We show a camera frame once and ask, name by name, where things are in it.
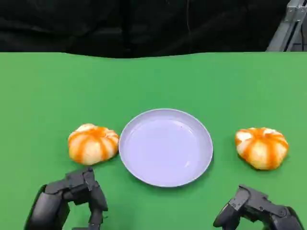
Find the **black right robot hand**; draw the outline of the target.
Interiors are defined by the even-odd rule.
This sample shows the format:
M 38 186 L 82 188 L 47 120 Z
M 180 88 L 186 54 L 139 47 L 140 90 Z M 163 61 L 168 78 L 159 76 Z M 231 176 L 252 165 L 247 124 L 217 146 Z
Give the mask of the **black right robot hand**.
M 213 226 L 224 230 L 235 230 L 240 219 L 251 222 L 261 221 L 265 230 L 303 230 L 304 226 L 297 213 L 289 206 L 277 205 L 268 195 L 240 184 L 213 222 Z

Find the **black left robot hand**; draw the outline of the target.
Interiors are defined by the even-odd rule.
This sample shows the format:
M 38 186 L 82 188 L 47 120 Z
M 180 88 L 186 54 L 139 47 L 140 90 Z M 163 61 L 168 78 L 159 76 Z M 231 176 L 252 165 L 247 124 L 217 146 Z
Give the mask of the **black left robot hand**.
M 25 230 L 61 230 L 70 213 L 69 203 L 87 203 L 90 209 L 84 230 L 99 230 L 103 213 L 108 211 L 106 197 L 91 167 L 65 174 L 61 180 L 43 185 L 27 217 Z

